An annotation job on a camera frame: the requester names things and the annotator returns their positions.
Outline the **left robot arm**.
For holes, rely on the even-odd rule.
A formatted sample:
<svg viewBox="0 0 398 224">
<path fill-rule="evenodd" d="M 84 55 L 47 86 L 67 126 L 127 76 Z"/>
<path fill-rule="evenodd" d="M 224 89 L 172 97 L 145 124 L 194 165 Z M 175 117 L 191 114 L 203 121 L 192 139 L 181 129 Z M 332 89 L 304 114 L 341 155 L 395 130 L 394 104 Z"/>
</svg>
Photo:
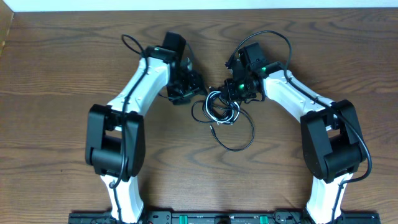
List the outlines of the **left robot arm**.
<svg viewBox="0 0 398 224">
<path fill-rule="evenodd" d="M 146 154 L 144 117 L 161 89 L 166 88 L 173 105 L 207 93 L 193 59 L 183 58 L 187 47 L 173 32 L 166 33 L 161 45 L 139 47 L 139 64 L 127 85 L 106 105 L 94 104 L 88 112 L 85 161 L 107 187 L 113 223 L 142 221 L 137 176 Z"/>
</svg>

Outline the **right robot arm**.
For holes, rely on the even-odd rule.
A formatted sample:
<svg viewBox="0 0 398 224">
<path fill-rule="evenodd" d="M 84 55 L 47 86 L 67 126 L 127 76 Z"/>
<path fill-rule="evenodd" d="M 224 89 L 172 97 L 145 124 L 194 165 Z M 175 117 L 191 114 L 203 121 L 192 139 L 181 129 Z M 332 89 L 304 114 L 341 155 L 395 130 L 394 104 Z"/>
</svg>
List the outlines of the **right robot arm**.
<svg viewBox="0 0 398 224">
<path fill-rule="evenodd" d="M 305 209 L 312 223 L 333 223 L 342 215 L 345 187 L 369 176 L 370 151 L 353 104 L 315 93 L 294 77 L 288 65 L 271 63 L 258 43 L 239 45 L 226 62 L 233 76 L 219 94 L 233 103 L 260 94 L 300 123 L 303 158 L 313 174 Z"/>
</svg>

